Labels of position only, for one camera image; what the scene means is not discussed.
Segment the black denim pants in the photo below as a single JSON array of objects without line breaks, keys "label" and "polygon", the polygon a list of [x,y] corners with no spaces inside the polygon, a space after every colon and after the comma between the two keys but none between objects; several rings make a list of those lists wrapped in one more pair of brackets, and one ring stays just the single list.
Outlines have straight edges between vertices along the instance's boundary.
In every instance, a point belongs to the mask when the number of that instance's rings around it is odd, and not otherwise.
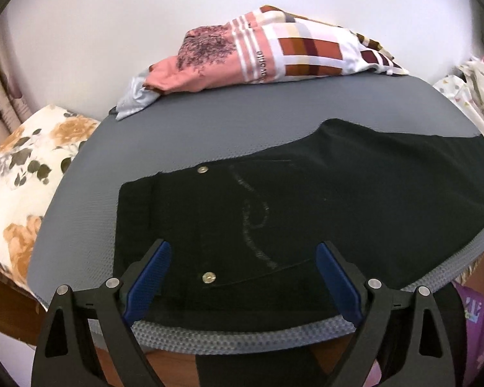
[{"label": "black denim pants", "polygon": [[484,139],[323,122],[293,143],[160,173],[119,191],[115,275],[163,239],[171,263],[147,319],[223,332],[333,317],[315,265],[329,241],[403,288],[484,228]]}]

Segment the purple patterned clothing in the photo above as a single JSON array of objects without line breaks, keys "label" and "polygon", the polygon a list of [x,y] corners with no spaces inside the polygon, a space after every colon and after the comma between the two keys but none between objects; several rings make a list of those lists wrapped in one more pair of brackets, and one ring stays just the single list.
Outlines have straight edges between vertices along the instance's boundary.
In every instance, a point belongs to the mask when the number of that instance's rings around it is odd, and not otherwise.
[{"label": "purple patterned clothing", "polygon": [[484,296],[454,282],[466,320],[467,357],[463,385],[469,386],[484,368]]}]

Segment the white floral orange pillow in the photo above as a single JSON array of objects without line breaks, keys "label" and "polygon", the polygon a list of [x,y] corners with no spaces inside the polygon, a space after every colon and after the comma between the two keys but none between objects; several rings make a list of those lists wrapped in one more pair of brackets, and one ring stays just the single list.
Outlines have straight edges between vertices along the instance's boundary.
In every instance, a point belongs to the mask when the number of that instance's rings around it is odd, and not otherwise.
[{"label": "white floral orange pillow", "polygon": [[64,173],[99,121],[48,105],[0,146],[0,273],[28,291],[28,266]]}]

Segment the light blue white cloth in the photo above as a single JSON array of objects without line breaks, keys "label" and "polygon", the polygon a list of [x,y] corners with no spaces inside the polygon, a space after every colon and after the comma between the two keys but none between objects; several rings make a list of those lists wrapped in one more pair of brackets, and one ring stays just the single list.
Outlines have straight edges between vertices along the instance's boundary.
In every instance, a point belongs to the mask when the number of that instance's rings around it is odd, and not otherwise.
[{"label": "light blue white cloth", "polygon": [[131,81],[119,98],[110,114],[115,115],[117,121],[139,113],[152,105],[162,96],[162,91],[146,84],[150,70],[146,68],[138,75],[131,78]]}]

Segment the white dotted fabric pile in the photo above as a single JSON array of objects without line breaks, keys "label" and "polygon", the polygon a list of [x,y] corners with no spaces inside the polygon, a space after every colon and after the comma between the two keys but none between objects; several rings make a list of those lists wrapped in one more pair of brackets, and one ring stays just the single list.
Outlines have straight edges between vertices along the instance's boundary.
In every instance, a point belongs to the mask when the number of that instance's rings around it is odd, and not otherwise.
[{"label": "white dotted fabric pile", "polygon": [[473,122],[484,137],[484,58],[458,66],[460,76],[448,75],[433,87]]}]

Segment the pink and plaid folded blanket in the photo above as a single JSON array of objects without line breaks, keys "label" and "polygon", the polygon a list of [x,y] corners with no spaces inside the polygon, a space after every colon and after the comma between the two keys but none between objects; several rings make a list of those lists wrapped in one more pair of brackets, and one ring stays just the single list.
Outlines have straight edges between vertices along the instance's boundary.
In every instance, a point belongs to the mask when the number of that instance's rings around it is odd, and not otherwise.
[{"label": "pink and plaid folded blanket", "polygon": [[408,73],[373,39],[265,5],[188,31],[175,56],[150,66],[142,86],[158,95],[197,93],[362,72]]}]

